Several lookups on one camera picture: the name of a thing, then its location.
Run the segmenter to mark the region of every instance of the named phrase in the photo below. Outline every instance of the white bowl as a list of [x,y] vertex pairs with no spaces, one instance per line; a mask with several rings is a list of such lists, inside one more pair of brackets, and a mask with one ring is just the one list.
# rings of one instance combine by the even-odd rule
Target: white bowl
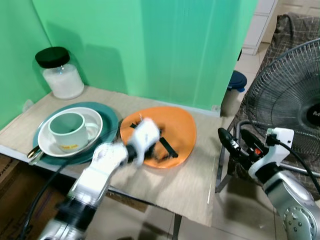
[[[54,136],[49,132],[49,128],[48,128],[48,125],[52,119],[54,119],[56,116],[59,116],[61,114],[65,114],[65,113],[82,114],[84,116],[84,120],[86,123],[94,123],[94,124],[98,125],[98,127],[99,127],[99,130],[98,130],[96,136],[92,140],[90,140],[86,146],[84,146],[83,148],[81,148],[77,151],[70,152],[70,153],[66,153],[58,147]],[[69,108],[69,109],[58,112],[57,114],[52,116],[48,121],[46,121],[43,124],[42,128],[39,131],[39,135],[38,135],[38,145],[39,145],[40,149],[45,154],[47,154],[49,156],[56,157],[56,158],[72,157],[75,154],[78,154],[82,151],[89,149],[98,140],[100,133],[102,131],[102,128],[103,128],[103,121],[102,121],[100,114],[97,111],[95,111],[91,108],[88,108],[88,107]],[[87,130],[88,131],[96,131],[91,128],[88,128]]]

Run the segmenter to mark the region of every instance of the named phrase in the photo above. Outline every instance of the teal plate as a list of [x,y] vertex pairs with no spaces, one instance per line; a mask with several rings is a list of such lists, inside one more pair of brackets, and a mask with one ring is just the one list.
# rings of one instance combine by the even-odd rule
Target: teal plate
[[59,110],[55,111],[54,113],[52,113],[50,116],[48,116],[39,125],[39,127],[37,128],[37,130],[34,134],[33,141],[32,141],[33,147],[38,145],[38,134],[40,132],[41,127],[43,126],[43,124],[46,121],[48,121],[53,115],[55,115],[63,110],[76,108],[76,107],[90,108],[90,109],[97,111],[101,115],[102,121],[103,121],[103,127],[102,127],[100,137],[98,138],[96,143],[93,144],[93,146],[91,148],[89,148],[88,150],[86,150],[83,153],[79,153],[77,156],[74,156],[74,157],[53,157],[53,156],[48,156],[48,155],[44,154],[43,157],[41,158],[42,162],[47,163],[47,164],[52,164],[52,165],[62,165],[66,161],[69,161],[72,159],[71,164],[73,164],[73,165],[74,164],[83,164],[85,162],[91,161],[92,155],[93,155],[94,150],[97,145],[99,145],[100,143],[112,142],[115,139],[115,136],[118,131],[119,122],[118,122],[118,118],[117,118],[114,110],[104,104],[101,104],[98,102],[88,101],[88,102],[78,102],[75,104],[65,106],[65,107],[60,108]]

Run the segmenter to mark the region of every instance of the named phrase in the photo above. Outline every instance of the green backdrop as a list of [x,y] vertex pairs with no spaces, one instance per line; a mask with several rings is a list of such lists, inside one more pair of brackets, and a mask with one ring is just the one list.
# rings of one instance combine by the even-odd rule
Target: green backdrop
[[210,110],[220,106],[257,0],[33,0],[85,83]]
[[220,106],[257,0],[0,1],[0,129],[50,89],[35,54],[72,53],[88,85]]
[[0,1],[0,129],[50,92],[34,62],[50,46],[31,0]]

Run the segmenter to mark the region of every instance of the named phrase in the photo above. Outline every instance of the fan grille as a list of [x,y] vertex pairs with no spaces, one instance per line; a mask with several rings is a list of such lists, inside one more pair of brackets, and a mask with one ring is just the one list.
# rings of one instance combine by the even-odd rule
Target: fan grille
[[293,129],[292,148],[320,156],[320,126],[307,119],[308,109],[319,103],[320,38],[287,51],[267,66],[247,93],[246,109],[262,136],[268,128]]

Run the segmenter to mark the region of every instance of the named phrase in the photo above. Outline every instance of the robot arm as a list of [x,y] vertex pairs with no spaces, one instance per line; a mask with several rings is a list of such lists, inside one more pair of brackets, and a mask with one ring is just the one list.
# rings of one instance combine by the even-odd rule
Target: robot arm
[[83,240],[116,170],[133,162],[141,166],[147,152],[160,139],[160,130],[145,118],[123,143],[102,143],[93,153],[91,164],[72,186],[58,213],[50,220],[39,240]]
[[279,167],[289,151],[280,145],[268,141],[270,137],[280,140],[291,147],[294,132],[291,129],[268,129],[267,141],[269,148],[244,130],[242,138],[248,145],[247,152],[240,148],[232,135],[220,128],[219,138],[223,146],[230,152],[250,174],[262,184],[274,208],[282,219],[288,240],[320,240],[320,209],[312,195],[301,185],[289,171]]

